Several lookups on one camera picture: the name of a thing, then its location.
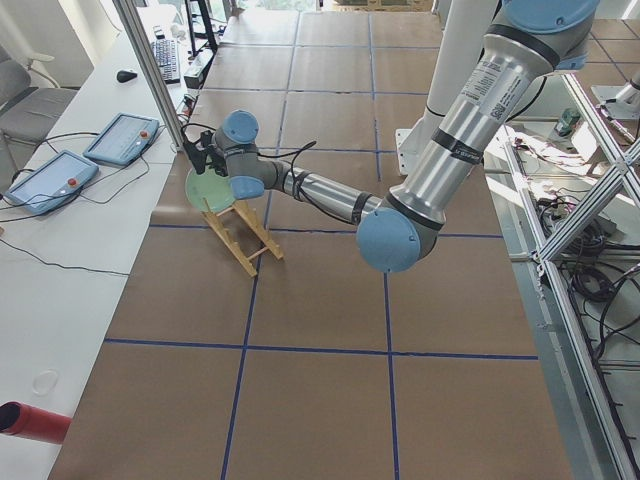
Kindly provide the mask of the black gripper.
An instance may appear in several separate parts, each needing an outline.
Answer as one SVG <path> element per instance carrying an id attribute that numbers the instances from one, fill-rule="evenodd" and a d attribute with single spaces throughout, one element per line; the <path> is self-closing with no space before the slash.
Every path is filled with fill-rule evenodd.
<path id="1" fill-rule="evenodd" d="M 206 130 L 200 133 L 201 149 L 192 142 L 183 142 L 183 149 L 197 174 L 203 174 L 205 168 L 212 169 L 221 177 L 227 176 L 227 166 L 223 151 L 217 146 L 214 131 Z"/>

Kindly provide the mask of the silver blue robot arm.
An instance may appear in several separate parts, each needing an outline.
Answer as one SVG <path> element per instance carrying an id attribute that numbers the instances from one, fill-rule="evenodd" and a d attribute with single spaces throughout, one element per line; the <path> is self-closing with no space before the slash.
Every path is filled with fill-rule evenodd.
<path id="1" fill-rule="evenodd" d="M 474 68 L 454 72 L 458 94 L 438 124 L 415 124 L 417 157 L 405 180 L 383 198 L 298 168 L 295 154 L 262 154 L 258 121 L 244 110 L 229 113 L 197 140 L 185 140 L 187 157 L 197 174 L 225 176 L 237 200 L 277 190 L 353 225 L 371 267 L 405 271 L 433 250 L 446 206 L 529 86 L 584 66 L 597 8 L 594 1 L 500 1 L 468 31 L 472 11 L 454 2 L 444 39 L 467 48 Z"/>

